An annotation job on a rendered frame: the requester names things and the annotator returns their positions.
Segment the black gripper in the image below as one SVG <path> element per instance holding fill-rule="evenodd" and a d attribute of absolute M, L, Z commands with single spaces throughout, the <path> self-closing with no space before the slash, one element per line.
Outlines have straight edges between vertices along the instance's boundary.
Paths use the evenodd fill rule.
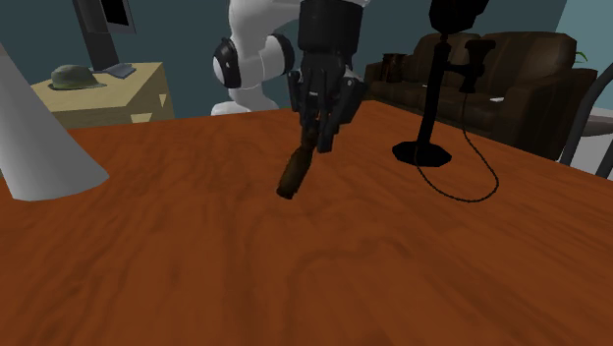
<path fill-rule="evenodd" d="M 354 71 L 363 5 L 348 0 L 304 0 L 300 7 L 299 70 L 288 73 L 291 107 L 300 115 L 301 145 L 332 150 L 341 125 L 358 111 L 366 84 Z M 324 110 L 319 120 L 318 110 Z"/>

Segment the grey cone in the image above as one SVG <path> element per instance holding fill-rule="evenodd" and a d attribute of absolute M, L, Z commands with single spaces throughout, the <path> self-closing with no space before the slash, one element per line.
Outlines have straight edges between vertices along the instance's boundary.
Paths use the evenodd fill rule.
<path fill-rule="evenodd" d="M 0 171 L 19 201 L 54 200 L 108 173 L 56 120 L 0 44 Z"/>

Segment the brown leather sofa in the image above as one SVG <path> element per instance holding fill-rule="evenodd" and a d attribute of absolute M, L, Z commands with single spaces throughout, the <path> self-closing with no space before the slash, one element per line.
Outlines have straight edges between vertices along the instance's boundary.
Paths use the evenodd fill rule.
<path fill-rule="evenodd" d="M 437 119 L 457 128 L 551 160 L 559 158 L 581 100 L 597 77 L 577 69 L 576 41 L 565 33 L 490 33 L 496 46 L 484 59 L 475 92 L 459 91 L 463 77 L 445 73 Z M 439 33 L 423 36 L 413 53 L 396 53 L 393 70 L 382 62 L 365 68 L 368 98 L 421 114 Z"/>

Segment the dark grey chair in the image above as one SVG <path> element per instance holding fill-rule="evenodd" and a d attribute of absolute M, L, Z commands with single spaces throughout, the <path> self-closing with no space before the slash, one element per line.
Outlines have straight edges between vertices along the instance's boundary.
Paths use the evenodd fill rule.
<path fill-rule="evenodd" d="M 588 118 L 590 116 L 590 111 L 593 108 L 593 105 L 597 98 L 602 94 L 604 89 L 608 86 L 609 83 L 613 81 L 613 63 L 609 65 L 608 68 L 593 82 L 588 91 L 586 92 L 584 98 L 582 99 L 575 120 L 573 122 L 573 126 L 571 128 L 571 132 L 569 137 L 567 138 L 566 144 L 564 146 L 562 155 L 560 157 L 560 163 L 570 166 L 573 160 L 573 157 L 576 153 L 577 147 L 581 140 L 583 131 L 588 122 Z M 609 147 L 607 148 L 596 172 L 595 175 L 607 179 L 613 170 L 613 140 L 611 141 Z"/>

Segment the grey-blue flat book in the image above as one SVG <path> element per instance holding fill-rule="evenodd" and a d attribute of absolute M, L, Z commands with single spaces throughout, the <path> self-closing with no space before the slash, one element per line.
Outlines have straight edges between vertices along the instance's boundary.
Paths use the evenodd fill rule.
<path fill-rule="evenodd" d="M 103 70 L 94 70 L 90 68 L 94 74 L 108 74 L 117 79 L 125 79 L 131 75 L 136 68 L 130 63 L 118 63 Z"/>

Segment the brown cylindrical stick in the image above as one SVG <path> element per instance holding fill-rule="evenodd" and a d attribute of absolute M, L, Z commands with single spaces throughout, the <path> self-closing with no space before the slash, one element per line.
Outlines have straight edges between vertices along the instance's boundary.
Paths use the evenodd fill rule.
<path fill-rule="evenodd" d="M 301 144 L 290 156 L 276 190 L 278 196 L 290 200 L 299 190 L 312 161 L 317 145 L 316 127 L 302 129 Z"/>

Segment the dark monitor on stand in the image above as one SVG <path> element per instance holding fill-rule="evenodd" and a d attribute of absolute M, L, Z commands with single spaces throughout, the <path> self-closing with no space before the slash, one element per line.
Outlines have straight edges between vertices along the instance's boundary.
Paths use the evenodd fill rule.
<path fill-rule="evenodd" d="M 91 68 L 103 70 L 118 63 L 112 33 L 135 33 L 128 0 L 72 0 Z"/>

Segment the beige cabinet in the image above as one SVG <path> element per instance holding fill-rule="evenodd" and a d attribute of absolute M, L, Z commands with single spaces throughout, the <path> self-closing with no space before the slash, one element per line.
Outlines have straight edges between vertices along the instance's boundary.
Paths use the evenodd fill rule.
<path fill-rule="evenodd" d="M 32 86 L 67 129 L 169 120 L 175 117 L 165 70 L 160 62 L 136 63 L 124 79 L 97 74 L 103 87 L 57 91 L 44 81 Z"/>

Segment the green hat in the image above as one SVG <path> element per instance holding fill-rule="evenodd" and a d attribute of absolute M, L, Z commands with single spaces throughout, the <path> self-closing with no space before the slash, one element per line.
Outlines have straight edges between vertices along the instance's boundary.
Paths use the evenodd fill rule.
<path fill-rule="evenodd" d="M 62 65 L 51 73 L 49 88 L 54 90 L 76 90 L 106 87 L 100 83 L 93 72 L 85 66 Z"/>

